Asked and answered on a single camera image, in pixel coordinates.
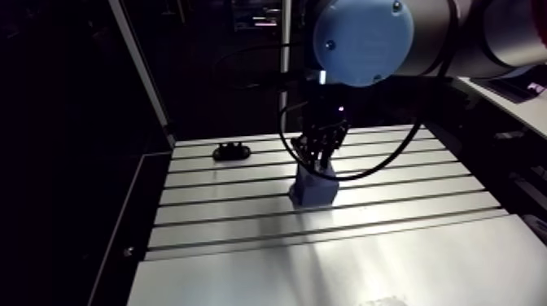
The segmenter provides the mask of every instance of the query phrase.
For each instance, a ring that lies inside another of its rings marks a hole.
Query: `black object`
[[[226,142],[218,145],[212,152],[212,158],[216,161],[245,160],[251,155],[251,149],[241,142]]]
[[[536,98],[547,86],[547,66],[536,66],[520,76],[496,80],[471,79],[495,94],[513,103],[523,103]]]

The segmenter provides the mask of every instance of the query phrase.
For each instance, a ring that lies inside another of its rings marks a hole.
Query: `blue joint cap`
[[[394,0],[334,0],[319,15],[313,51],[330,79],[363,87],[388,78],[414,39],[409,8]]]

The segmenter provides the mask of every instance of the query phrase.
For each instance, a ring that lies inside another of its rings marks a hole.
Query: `metal frame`
[[[121,36],[124,38],[127,49],[131,54],[131,59],[135,63],[135,68],[137,69],[138,75],[141,78],[144,89],[147,92],[150,103],[154,108],[155,116],[158,118],[160,125],[164,131],[165,137],[169,145],[173,148],[175,147],[176,138],[168,133],[168,116],[165,113],[165,110],[160,101],[160,96],[157,93],[157,89],[152,82],[150,73],[148,72],[147,65],[144,62],[144,58],[141,55],[140,48],[138,47],[137,41],[133,35],[133,31],[129,25],[129,21],[125,14],[125,9],[123,8],[120,0],[108,0],[108,4],[112,9],[112,14],[118,23],[118,28],[120,29]]]
[[[282,25],[281,25],[281,43],[288,44],[291,42],[291,16],[292,16],[292,0],[282,0]],[[289,59],[291,48],[286,46],[281,48],[281,73],[289,71]],[[283,109],[287,105],[287,92],[282,91],[279,94],[279,109]],[[282,131],[285,132],[287,125],[287,114],[282,117]]]

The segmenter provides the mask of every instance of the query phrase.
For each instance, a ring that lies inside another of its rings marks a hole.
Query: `metal screw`
[[[133,255],[134,247],[128,247],[124,249],[124,257],[131,257]]]
[[[403,9],[403,4],[401,2],[395,1],[393,3],[393,11],[397,13],[398,11]]]
[[[326,44],[325,44],[325,47],[328,50],[334,50],[334,49],[336,49],[336,44],[333,41],[327,41]]]

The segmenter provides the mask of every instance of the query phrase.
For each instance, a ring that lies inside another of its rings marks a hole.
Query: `black cable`
[[[293,110],[295,108],[300,108],[302,107],[304,104],[306,103],[301,103],[301,104],[298,104],[298,105],[295,105],[294,107],[292,107],[290,110]],[[306,169],[309,173],[311,173],[312,175],[315,175],[317,177],[321,177],[321,178],[324,178],[328,181],[353,181],[353,180],[358,180],[360,178],[363,178],[363,177],[367,177],[369,176],[370,174],[372,173],[376,173],[377,171],[379,171],[380,169],[386,167],[388,164],[390,164],[395,158],[397,158],[397,156],[399,156],[399,154],[404,151],[406,149],[406,147],[409,145],[409,143],[412,141],[412,139],[414,138],[414,136],[416,135],[416,133],[418,132],[418,130],[420,129],[420,126],[422,125],[422,121],[419,120],[419,119],[416,119],[416,122],[414,123],[414,126],[412,127],[412,129],[410,130],[410,132],[408,133],[408,135],[405,137],[405,139],[400,143],[400,145],[395,149],[395,151],[393,151],[393,153],[391,153],[384,161],[382,161],[381,163],[377,164],[376,166],[374,166],[373,168],[370,168],[370,169],[367,169],[365,171],[363,171],[362,173],[358,173],[358,174],[354,174],[354,175],[350,175],[348,177],[332,177],[330,175],[326,175],[324,173],[320,173],[318,172],[317,170],[315,170],[315,168],[312,166],[310,167],[309,165],[307,165],[304,161],[302,161],[298,156],[296,156],[296,154],[293,152],[293,150],[289,147],[288,143],[287,143],[287,140],[285,139],[285,135],[283,135],[283,132],[282,132],[282,120],[281,118],[283,117],[283,115],[285,113],[287,113],[289,111],[289,109],[287,109],[287,107],[284,107],[279,113],[278,113],[278,122],[279,122],[279,126],[278,126],[278,131],[279,131],[279,137],[281,138],[281,142],[283,144],[283,146],[285,147],[285,149],[287,150],[287,152],[289,152],[289,154],[292,156],[292,158],[296,161],[296,163],[300,166],[302,166],[304,169]]]
[[[289,43],[284,43],[284,44],[258,45],[258,46],[251,46],[251,47],[248,47],[248,48],[244,48],[244,49],[237,50],[235,52],[229,53],[229,54],[224,55],[221,58],[219,58],[213,64],[213,66],[212,66],[212,79],[217,84],[221,84],[221,85],[225,84],[224,82],[222,82],[220,80],[217,80],[217,69],[221,65],[221,63],[223,63],[224,61],[226,61],[230,57],[240,55],[240,54],[243,54],[243,53],[247,53],[247,52],[257,51],[257,50],[281,49],[281,48],[285,48],[285,47],[299,46],[300,44],[301,44],[300,42],[289,42]],[[231,90],[250,90],[250,89],[253,89],[253,88],[260,87],[260,86],[262,86],[261,83],[250,83],[250,84],[246,84],[246,85],[243,85],[243,86],[228,85],[228,86],[225,86],[225,87],[227,87],[228,89],[231,89]]]

